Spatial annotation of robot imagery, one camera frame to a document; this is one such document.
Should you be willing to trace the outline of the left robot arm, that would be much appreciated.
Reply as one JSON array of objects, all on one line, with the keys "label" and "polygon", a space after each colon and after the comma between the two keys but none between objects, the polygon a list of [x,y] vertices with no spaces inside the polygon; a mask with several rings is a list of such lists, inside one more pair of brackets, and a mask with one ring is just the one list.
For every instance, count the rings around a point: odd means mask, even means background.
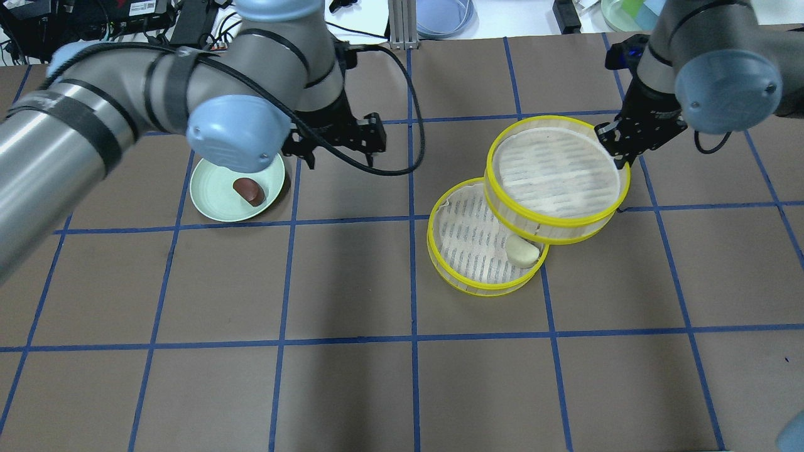
[{"label": "left robot arm", "polygon": [[386,149],[378,114],[353,116],[353,60],[322,1],[238,1],[242,26],[213,55],[146,43],[69,44],[2,122],[2,280],[38,248],[146,132],[183,135],[217,166],[266,169],[279,154]]}]

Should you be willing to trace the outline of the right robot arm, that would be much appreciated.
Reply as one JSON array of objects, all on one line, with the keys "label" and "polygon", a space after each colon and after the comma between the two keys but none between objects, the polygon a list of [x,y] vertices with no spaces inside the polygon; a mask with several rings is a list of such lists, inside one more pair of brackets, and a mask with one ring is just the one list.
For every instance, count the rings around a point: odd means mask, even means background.
[{"label": "right robot arm", "polygon": [[612,44],[631,72],[620,112],[595,134],[617,168],[681,132],[729,136],[769,116],[801,119],[803,34],[762,28],[749,1],[668,1],[648,35]]}]

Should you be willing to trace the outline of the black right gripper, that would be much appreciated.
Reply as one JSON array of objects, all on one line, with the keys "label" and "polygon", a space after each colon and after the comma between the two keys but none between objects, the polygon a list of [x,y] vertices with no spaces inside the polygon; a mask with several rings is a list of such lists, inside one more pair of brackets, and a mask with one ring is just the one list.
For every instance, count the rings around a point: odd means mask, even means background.
[{"label": "black right gripper", "polygon": [[594,127],[618,171],[631,168],[638,156],[655,151],[686,129],[675,95],[651,88],[629,88],[614,120]]}]

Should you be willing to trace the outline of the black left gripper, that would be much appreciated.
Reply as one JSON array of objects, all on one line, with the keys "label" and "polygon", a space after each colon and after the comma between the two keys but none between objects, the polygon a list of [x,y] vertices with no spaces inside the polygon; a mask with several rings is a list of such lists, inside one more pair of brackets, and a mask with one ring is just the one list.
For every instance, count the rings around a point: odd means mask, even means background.
[{"label": "black left gripper", "polygon": [[[387,134],[377,112],[371,112],[362,119],[354,117],[350,112],[299,112],[298,116],[331,146],[345,147],[364,154],[369,167],[374,167],[374,157],[387,149]],[[281,152],[284,156],[301,158],[310,171],[313,171],[316,168],[314,149],[320,146],[319,141],[307,132],[292,126]]]}]

